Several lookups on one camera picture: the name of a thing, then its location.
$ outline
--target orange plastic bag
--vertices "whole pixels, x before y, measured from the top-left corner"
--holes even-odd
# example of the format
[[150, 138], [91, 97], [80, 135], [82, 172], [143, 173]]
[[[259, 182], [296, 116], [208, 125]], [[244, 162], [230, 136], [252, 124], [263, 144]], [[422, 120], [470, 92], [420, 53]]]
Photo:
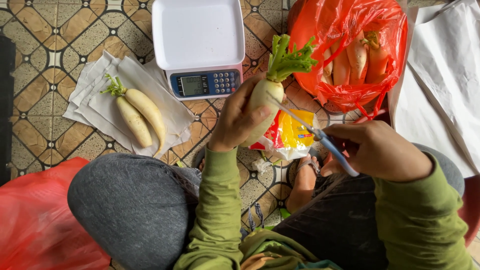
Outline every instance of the orange plastic bag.
[[[398, 3], [395, 0], [299, 0], [295, 5], [298, 7], [292, 10], [297, 11], [289, 14], [289, 23], [293, 23], [290, 49], [294, 42], [301, 48], [312, 36], [315, 36], [314, 44], [318, 44], [312, 54], [318, 64], [312, 72], [294, 73], [300, 86], [317, 96], [322, 104], [332, 101], [344, 113], [359, 108], [367, 115], [363, 105], [379, 96], [375, 116], [385, 94], [398, 81], [405, 59], [408, 24]], [[379, 84], [331, 86], [323, 83], [323, 67], [350, 44], [360, 30], [379, 31], [382, 49], [388, 52], [387, 77]], [[323, 53], [338, 39], [341, 39], [340, 48], [324, 61]]]
[[70, 212], [74, 158], [0, 187], [0, 270], [105, 270], [110, 257]]

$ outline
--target gray pants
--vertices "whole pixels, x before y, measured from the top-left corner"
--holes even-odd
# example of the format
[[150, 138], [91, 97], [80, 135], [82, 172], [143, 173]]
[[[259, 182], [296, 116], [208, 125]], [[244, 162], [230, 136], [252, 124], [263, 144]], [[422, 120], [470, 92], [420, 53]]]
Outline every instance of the gray pants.
[[[438, 159], [449, 184], [462, 195], [463, 178], [453, 162], [433, 149], [417, 147]], [[93, 239], [126, 269], [171, 269], [189, 241], [200, 181], [196, 169], [145, 156], [108, 154], [77, 173], [68, 204]], [[341, 181], [319, 176], [317, 196], [273, 230], [345, 270], [386, 269], [374, 188], [367, 175]]]

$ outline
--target green long-sleeve shirt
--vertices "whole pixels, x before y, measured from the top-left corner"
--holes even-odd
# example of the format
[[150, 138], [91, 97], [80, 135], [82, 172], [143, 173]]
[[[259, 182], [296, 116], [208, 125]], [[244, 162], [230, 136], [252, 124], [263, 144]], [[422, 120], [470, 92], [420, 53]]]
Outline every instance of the green long-sleeve shirt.
[[[275, 232], [259, 231], [240, 243], [236, 154], [236, 149], [225, 153], [206, 149], [191, 242], [174, 269], [240, 269], [241, 263], [245, 268], [259, 255], [268, 257], [260, 263], [262, 269], [297, 269], [300, 264], [311, 269], [339, 269]], [[457, 215], [462, 200], [435, 158], [427, 155], [434, 160], [434, 170], [425, 179], [407, 183], [374, 179], [378, 235], [387, 250], [388, 269], [473, 270], [463, 238], [467, 225]]]

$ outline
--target tile floor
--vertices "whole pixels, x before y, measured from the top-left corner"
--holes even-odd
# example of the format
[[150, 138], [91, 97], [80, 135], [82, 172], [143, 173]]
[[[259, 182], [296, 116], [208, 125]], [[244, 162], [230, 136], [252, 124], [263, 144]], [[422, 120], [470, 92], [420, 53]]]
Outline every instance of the tile floor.
[[[296, 0], [240, 0], [243, 12], [246, 55], [244, 79], [256, 67], [265, 71], [272, 36], [286, 32], [288, 9]], [[46, 170], [73, 157], [92, 160], [112, 152], [128, 152], [111, 137], [93, 127], [63, 118], [68, 97], [86, 62], [97, 60], [106, 49], [123, 58], [133, 55], [142, 62], [154, 57], [151, 5], [153, 0], [0, 0], [0, 35], [16, 43], [12, 178]], [[411, 0], [409, 5], [430, 6], [436, 0]], [[315, 112], [322, 127], [350, 123], [360, 116], [335, 106], [322, 107], [292, 79], [284, 82], [289, 106]], [[223, 99], [184, 102], [196, 115], [190, 141], [172, 147], [162, 160], [191, 166], [208, 142]], [[327, 152], [314, 147], [323, 158]], [[238, 167], [242, 177], [242, 224], [248, 208], [259, 202], [266, 225], [281, 221], [278, 208], [291, 191], [290, 161], [283, 161], [264, 175], [252, 171], [260, 153], [241, 149]], [[480, 240], [469, 250], [480, 260]], [[115, 261], [111, 269], [122, 269]]]

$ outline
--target person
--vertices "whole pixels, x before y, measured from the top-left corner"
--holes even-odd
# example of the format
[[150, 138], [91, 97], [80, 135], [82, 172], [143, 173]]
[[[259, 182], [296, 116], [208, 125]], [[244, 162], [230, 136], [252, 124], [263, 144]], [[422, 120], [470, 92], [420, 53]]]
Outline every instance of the person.
[[380, 121], [323, 129], [345, 145], [360, 176], [339, 177], [336, 160], [318, 176], [303, 166], [287, 203], [293, 214], [242, 239], [237, 147], [272, 113], [242, 112], [263, 76], [226, 99], [201, 172], [114, 153], [77, 173], [69, 207], [112, 258], [129, 270], [474, 269], [457, 215], [460, 172]]

